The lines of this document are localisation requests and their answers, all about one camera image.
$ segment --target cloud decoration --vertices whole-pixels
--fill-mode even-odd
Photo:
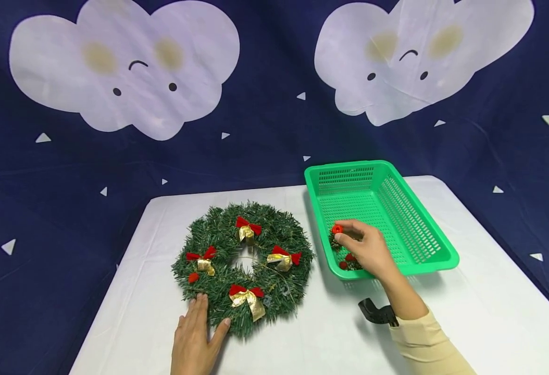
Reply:
[[[9,52],[15,83],[35,102],[77,112],[97,130],[133,125],[159,141],[216,108],[238,58],[235,25],[201,1],[148,15],[132,0],[89,0],[77,23],[23,20]]]
[[[338,110],[381,126],[456,94],[533,16],[531,0],[400,0],[390,13],[350,3],[327,17],[314,66]]]

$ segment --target white tablecloth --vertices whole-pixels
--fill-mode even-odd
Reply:
[[[406,181],[461,257],[456,269],[410,278],[447,335],[480,375],[548,375],[549,302],[442,181]],[[297,317],[246,341],[228,339],[218,373],[408,375],[388,328],[370,324],[357,307],[365,297],[387,304],[380,285],[343,283],[327,268],[306,186],[153,199],[70,374],[168,374],[173,332],[186,311],[170,265],[187,226],[209,206],[245,201],[293,213],[317,259]]]

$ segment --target navy blue backdrop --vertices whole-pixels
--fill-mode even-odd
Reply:
[[[68,373],[149,200],[303,184],[310,165],[387,159],[442,179],[549,299],[549,1],[457,94],[381,127],[338,111],[315,71],[319,31],[348,1],[207,2],[238,29],[239,62],[210,115],[156,141],[97,131],[15,84],[15,26],[75,21],[84,0],[0,0],[0,374]],[[171,1],[138,3],[151,14]]]

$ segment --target green plastic basket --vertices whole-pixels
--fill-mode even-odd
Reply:
[[[369,279],[372,275],[362,269],[339,268],[348,252],[331,249],[329,233],[335,220],[354,218],[380,229],[406,276],[458,265],[456,249],[391,163],[341,162],[309,167],[304,175],[327,263],[339,279]]]

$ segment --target beige sleeve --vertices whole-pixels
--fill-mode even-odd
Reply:
[[[390,328],[391,336],[414,375],[476,375],[431,311],[417,320],[397,321],[400,326]]]

